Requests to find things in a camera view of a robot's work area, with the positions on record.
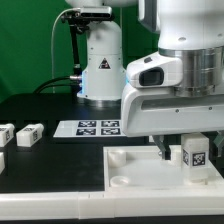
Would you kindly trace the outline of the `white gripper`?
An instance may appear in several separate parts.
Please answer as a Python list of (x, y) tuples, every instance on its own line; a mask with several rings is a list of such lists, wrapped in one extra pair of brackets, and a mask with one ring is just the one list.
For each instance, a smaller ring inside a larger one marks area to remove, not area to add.
[(127, 84), (122, 95), (121, 128), (128, 137), (153, 136), (164, 160), (171, 150), (164, 135), (218, 131), (218, 156), (224, 148), (224, 95), (173, 97), (169, 88), (137, 89)]

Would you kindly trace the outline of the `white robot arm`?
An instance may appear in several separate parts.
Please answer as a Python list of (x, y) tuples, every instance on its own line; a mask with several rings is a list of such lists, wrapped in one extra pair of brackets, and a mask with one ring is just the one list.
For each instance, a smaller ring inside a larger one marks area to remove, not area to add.
[(224, 129), (224, 0), (66, 0), (86, 25), (82, 101), (128, 136)]

